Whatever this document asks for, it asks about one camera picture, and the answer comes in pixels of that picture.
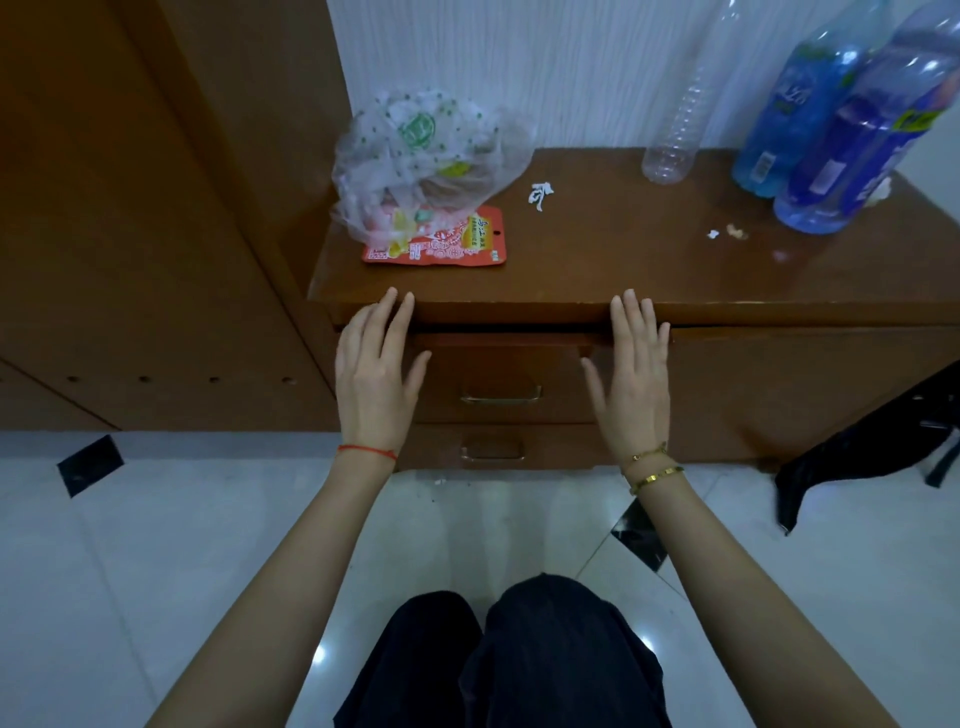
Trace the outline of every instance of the red snack packet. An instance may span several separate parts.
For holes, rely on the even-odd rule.
[[[398,265],[500,265],[507,259],[504,238],[499,207],[483,205],[456,228],[415,237],[405,245],[394,243],[386,251],[365,246],[363,259]]]

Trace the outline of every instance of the forearm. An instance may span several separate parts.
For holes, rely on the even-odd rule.
[[[639,500],[758,726],[896,726],[685,477],[644,486]]]
[[[151,728],[286,722],[392,466],[382,455],[337,455],[323,488],[221,619]]]

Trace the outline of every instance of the bottom drawer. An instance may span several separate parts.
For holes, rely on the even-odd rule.
[[[611,465],[596,425],[414,425],[400,470],[579,470]]]

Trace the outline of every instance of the plastic bottle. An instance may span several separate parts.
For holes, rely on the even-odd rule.
[[[796,230],[843,229],[960,90],[960,0],[914,12],[863,71],[774,211]]]
[[[742,47],[744,5],[745,0],[721,0],[686,77],[680,103],[667,112],[643,155],[643,174],[651,182],[675,184],[693,168]]]
[[[733,166],[736,183],[776,197],[893,27],[891,0],[856,0],[798,45]]]

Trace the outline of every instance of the person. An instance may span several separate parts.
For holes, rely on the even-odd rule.
[[[160,703],[151,728],[286,722],[426,375],[429,352],[401,378],[414,297],[405,296],[391,321],[395,302],[391,288],[344,329],[336,390],[346,447]],[[896,726],[661,447],[670,427],[669,325],[658,328],[653,305],[634,291],[613,298],[611,318],[609,393],[583,362],[597,421],[756,725]],[[408,601],[334,725],[668,726],[661,678],[656,656],[614,606],[571,579],[541,575],[509,589],[485,631],[455,594]]]

